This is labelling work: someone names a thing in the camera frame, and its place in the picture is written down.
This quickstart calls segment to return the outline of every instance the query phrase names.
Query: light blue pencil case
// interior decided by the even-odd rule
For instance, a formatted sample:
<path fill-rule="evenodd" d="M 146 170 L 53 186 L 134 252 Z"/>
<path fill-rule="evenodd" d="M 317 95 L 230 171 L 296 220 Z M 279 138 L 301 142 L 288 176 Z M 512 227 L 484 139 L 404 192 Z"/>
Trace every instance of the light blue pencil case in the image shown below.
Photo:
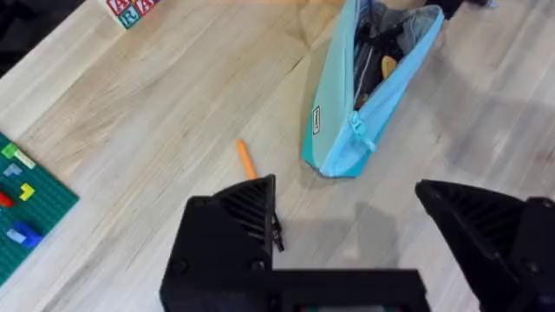
<path fill-rule="evenodd" d="M 397 43 L 405 56 L 356 111 L 353 86 L 355 32 L 358 14 L 365 5 L 371 5 L 377 12 L 380 30 L 403 22 L 403 32 L 397 37 Z M 302 158 L 326 177 L 360 175 L 442 22 L 441 8 L 435 5 L 414 10 L 391 10 L 383 3 L 370 0 L 346 0 L 337 19 L 312 104 Z"/>

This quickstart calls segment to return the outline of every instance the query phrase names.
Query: black plastic part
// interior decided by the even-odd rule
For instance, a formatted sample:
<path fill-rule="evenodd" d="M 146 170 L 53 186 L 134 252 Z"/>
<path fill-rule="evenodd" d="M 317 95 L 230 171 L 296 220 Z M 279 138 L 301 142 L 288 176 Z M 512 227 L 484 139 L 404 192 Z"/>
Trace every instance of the black plastic part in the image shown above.
<path fill-rule="evenodd" d="M 189 199 L 160 288 L 166 312 L 373 305 L 429 312 L 416 270 L 273 270 L 272 233 L 281 231 L 274 196 L 268 176 Z"/>
<path fill-rule="evenodd" d="M 552 312 L 555 204 L 423 180 L 416 194 L 484 312 Z"/>

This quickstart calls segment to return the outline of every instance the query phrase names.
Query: light wood surface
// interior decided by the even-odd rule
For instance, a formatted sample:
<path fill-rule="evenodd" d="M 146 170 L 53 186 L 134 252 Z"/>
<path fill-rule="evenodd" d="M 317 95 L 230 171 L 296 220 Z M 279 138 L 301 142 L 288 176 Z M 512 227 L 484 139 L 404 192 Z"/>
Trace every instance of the light wood surface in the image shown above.
<path fill-rule="evenodd" d="M 410 0 L 388 1 L 395 6 Z M 126 32 L 88 0 L 0 80 L 0 130 L 81 200 L 0 289 L 2 311 L 162 311 L 186 200 L 277 174 L 278 268 L 418 268 L 434 311 L 477 311 L 419 179 L 555 195 L 555 3 L 464 6 L 363 175 L 299 147 L 339 2 L 164 0 Z"/>

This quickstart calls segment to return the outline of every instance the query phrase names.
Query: screw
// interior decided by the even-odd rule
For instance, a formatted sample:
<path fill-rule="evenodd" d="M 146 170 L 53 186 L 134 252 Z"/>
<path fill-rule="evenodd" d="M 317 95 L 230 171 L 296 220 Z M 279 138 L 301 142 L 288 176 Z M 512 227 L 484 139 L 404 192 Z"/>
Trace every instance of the screw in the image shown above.
<path fill-rule="evenodd" d="M 531 260 L 524 260 L 523 261 L 524 267 L 531 273 L 533 274 L 539 274 L 541 273 L 541 268 L 539 267 L 539 265 L 537 263 L 535 263 L 534 261 Z"/>
<path fill-rule="evenodd" d="M 177 274 L 185 274 L 189 268 L 189 263 L 186 259 L 178 259 L 173 261 L 173 271 Z"/>
<path fill-rule="evenodd" d="M 261 260 L 256 260 L 253 263 L 251 263 L 251 270 L 253 271 L 262 271 L 264 270 L 265 265 L 264 262 Z"/>

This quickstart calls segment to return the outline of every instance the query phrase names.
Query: yellow lego brick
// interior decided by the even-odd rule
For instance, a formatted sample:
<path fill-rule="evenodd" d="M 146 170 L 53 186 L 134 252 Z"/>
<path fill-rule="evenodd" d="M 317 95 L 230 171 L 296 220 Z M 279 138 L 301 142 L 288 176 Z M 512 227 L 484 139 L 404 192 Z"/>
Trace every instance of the yellow lego brick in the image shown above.
<path fill-rule="evenodd" d="M 27 155 L 25 155 L 25 153 L 22 152 L 21 150 L 17 150 L 14 153 L 14 155 L 16 156 L 17 159 L 19 159 L 19 161 L 23 162 L 23 164 L 26 165 L 29 169 L 33 169 L 36 167 L 35 161 L 27 157 Z"/>
<path fill-rule="evenodd" d="M 21 190 L 23 193 L 19 196 L 19 198 L 22 201 L 27 201 L 35 193 L 35 189 L 27 183 L 23 183 L 23 185 L 21 185 Z"/>

